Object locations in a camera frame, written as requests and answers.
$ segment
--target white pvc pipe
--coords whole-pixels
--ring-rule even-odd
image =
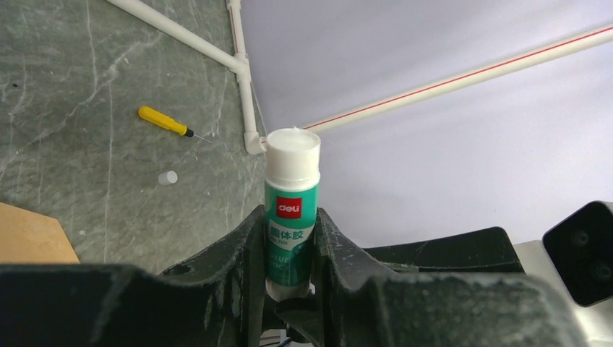
[[[452,92],[470,85],[491,80],[511,72],[516,72],[526,67],[550,61],[553,59],[567,56],[572,53],[583,51],[603,43],[613,40],[613,24],[606,27],[582,33],[580,35],[558,41],[557,43],[537,48],[535,50],[505,59],[496,64],[489,65],[470,72],[465,72],[449,79],[425,85],[406,93],[386,98],[376,103],[357,108],[351,112],[343,113],[329,119],[310,124],[303,129],[308,129],[315,133],[339,127],[343,124],[351,123],[359,119],[373,116],[382,112],[390,111],[395,108],[406,106],[422,100],[433,98],[438,95]]]
[[[243,68],[243,64],[226,52],[203,40],[200,36],[192,33],[181,25],[173,22],[160,12],[143,4],[139,0],[106,0],[111,4],[123,9],[136,18],[185,43],[196,51],[209,56],[211,59],[226,65],[233,72]]]
[[[253,105],[252,88],[251,88],[251,69],[249,68],[249,58],[247,57],[247,49],[245,47],[245,37],[243,34],[243,21],[241,18],[241,0],[228,0],[228,12],[230,14],[230,23],[232,26],[232,37],[234,39],[235,57],[243,63],[243,69],[236,72],[236,81],[239,84],[241,93],[241,106],[243,109],[243,121],[245,125],[245,133],[243,140],[245,141],[245,150],[250,154],[258,154],[262,152],[260,145],[260,134],[258,134],[255,126],[255,108]]]

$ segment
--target pipe elbow joint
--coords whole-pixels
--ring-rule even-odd
[[[260,154],[264,152],[262,138],[257,132],[245,132],[243,134],[245,140],[245,150],[249,154]]]

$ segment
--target small white cap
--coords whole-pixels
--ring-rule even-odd
[[[169,184],[176,183],[176,180],[176,172],[172,170],[160,173],[160,176],[158,176],[158,182],[160,182],[160,184],[163,186],[168,186]]]
[[[320,180],[320,137],[307,130],[279,129],[266,138],[266,180],[277,188],[300,191]]]

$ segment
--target red logo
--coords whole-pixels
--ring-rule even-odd
[[[302,217],[302,198],[277,196],[277,217],[300,219]]]

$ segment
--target camera lens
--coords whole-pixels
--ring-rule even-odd
[[[573,233],[573,243],[576,246],[582,247],[588,244],[590,238],[588,237],[588,233],[583,230],[577,230]]]
[[[591,266],[591,274],[598,281],[610,281],[612,276],[611,267],[603,262],[597,262]]]

